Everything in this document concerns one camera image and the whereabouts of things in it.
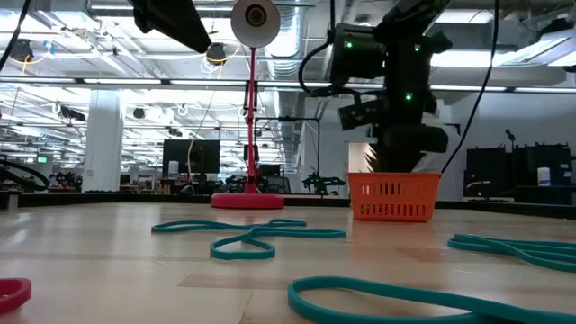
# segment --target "white column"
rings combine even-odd
[[[124,114],[125,107],[121,103],[119,91],[91,92],[83,192],[119,189]]]

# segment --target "monitor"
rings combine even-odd
[[[280,176],[280,165],[259,165],[259,176]]]
[[[168,174],[170,161],[178,162],[178,173],[188,173],[188,150],[193,174],[218,174],[220,172],[220,141],[191,139],[165,139],[162,173]]]
[[[130,183],[130,175],[120,175],[120,185],[129,183]]]

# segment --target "round lamp head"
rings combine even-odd
[[[236,38],[250,48],[263,48],[280,31],[280,13],[270,0],[238,0],[230,18]]]

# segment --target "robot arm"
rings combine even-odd
[[[400,0],[376,27],[340,23],[333,31],[331,87],[312,95],[353,93],[355,104],[340,109],[343,130],[372,124],[372,136],[396,157],[421,151],[446,152],[443,130],[422,125],[429,97],[430,60],[452,48],[443,34],[424,36],[449,0]],[[350,77],[384,77],[378,99],[361,103],[359,93],[345,89]],[[406,172],[405,170],[388,170]]]

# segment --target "black cable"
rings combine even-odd
[[[19,177],[18,175],[15,175],[12,172],[6,170],[5,167],[0,167],[0,178],[2,178],[3,180],[14,181],[18,185],[20,185],[22,188],[32,189],[35,191],[44,191],[44,190],[48,189],[48,187],[50,186],[50,180],[48,180],[48,178],[46,176],[44,176],[43,174],[41,174],[40,172],[38,172],[36,170],[30,169],[29,167],[21,166],[19,164],[16,164],[13,162],[8,162],[6,160],[0,160],[0,166],[13,167],[13,168],[17,168],[19,170],[22,170],[24,172],[28,172],[29,174],[39,178],[42,181],[42,183],[44,184],[44,185],[37,185],[33,181],[24,180],[21,177]]]
[[[311,90],[304,84],[304,69],[306,68],[306,64],[308,61],[312,59],[312,57],[323,50],[325,50],[330,44],[334,42],[334,33],[336,32],[336,1],[330,0],[330,30],[328,31],[328,37],[326,42],[316,49],[313,49],[310,53],[304,57],[302,63],[300,64],[300,68],[298,68],[298,82],[300,83],[300,87],[306,94],[310,94]]]
[[[483,13],[484,10],[485,10],[485,9],[479,10],[478,13],[476,13],[474,16],[472,16],[472,18],[470,18],[470,20],[468,21],[468,23],[471,23],[471,22],[474,20],[474,18],[476,18],[479,14]]]
[[[16,29],[14,29],[14,32],[12,34],[12,38],[10,39],[10,42],[8,42],[8,46],[6,46],[6,49],[4,50],[4,55],[2,56],[2,58],[0,58],[0,72],[2,72],[2,69],[4,68],[4,65],[6,64],[6,61],[10,57],[10,52],[12,52],[12,48],[14,47],[14,44],[16,43],[16,41],[18,41],[18,36],[20,36],[20,27],[22,26],[22,23],[24,22],[24,19],[26,18],[26,14],[28,13],[28,8],[30,8],[31,2],[32,2],[32,0],[26,0],[24,2],[24,6],[22,7],[22,12],[20,13],[20,18],[18,19],[18,24],[16,25]]]
[[[320,45],[316,49],[313,49],[302,60],[302,63],[300,64],[300,68],[298,68],[298,82],[300,83],[300,87],[302,88],[302,90],[304,90],[304,92],[306,94],[311,93],[311,90],[304,84],[304,69],[306,68],[306,64],[308,64],[308,61],[310,61],[314,55],[325,50],[330,44],[331,44],[331,42],[327,40],[324,44]]]
[[[481,88],[480,92],[478,93],[478,97],[476,98],[476,103],[474,103],[474,107],[472,108],[472,113],[470,114],[470,118],[468,119],[468,122],[466,123],[466,128],[464,128],[464,132],[462,134],[462,138],[460,139],[460,143],[458,143],[458,146],[454,150],[454,153],[452,153],[452,156],[450,156],[450,158],[446,162],[445,166],[442,168],[442,174],[448,169],[448,167],[450,166],[450,163],[452,162],[452,160],[454,159],[454,157],[456,156],[458,151],[462,148],[462,145],[464,144],[464,141],[466,140],[466,135],[468,135],[468,131],[470,130],[470,126],[472,125],[472,120],[474,119],[474,115],[476,114],[476,111],[478,110],[478,107],[480,106],[480,100],[482,99],[482,96],[484,95],[484,91],[486,90],[486,86],[488,85],[488,82],[490,81],[490,77],[492,75],[492,69],[494,68],[494,57],[496,56],[496,47],[498,45],[499,29],[500,29],[500,0],[494,0],[494,31],[492,34],[492,49],[490,52],[490,66],[488,67],[488,70],[486,71],[486,77],[484,78],[484,82],[482,83],[482,88]]]

